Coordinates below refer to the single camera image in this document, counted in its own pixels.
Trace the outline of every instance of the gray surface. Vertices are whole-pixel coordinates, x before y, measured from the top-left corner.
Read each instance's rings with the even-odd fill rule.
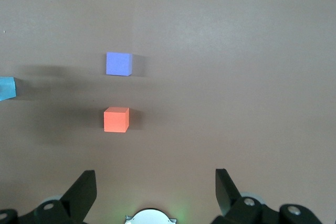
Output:
[[[157,207],[220,214],[215,168],[273,209],[336,218],[335,0],[0,0],[0,208],[20,214],[95,169],[89,223]],[[104,75],[106,51],[134,75]],[[126,134],[102,111],[129,106]]]

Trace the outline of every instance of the orange cube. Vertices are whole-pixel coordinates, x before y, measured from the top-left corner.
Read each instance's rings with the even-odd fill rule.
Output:
[[[126,132],[130,125],[130,108],[109,107],[104,111],[105,132]]]

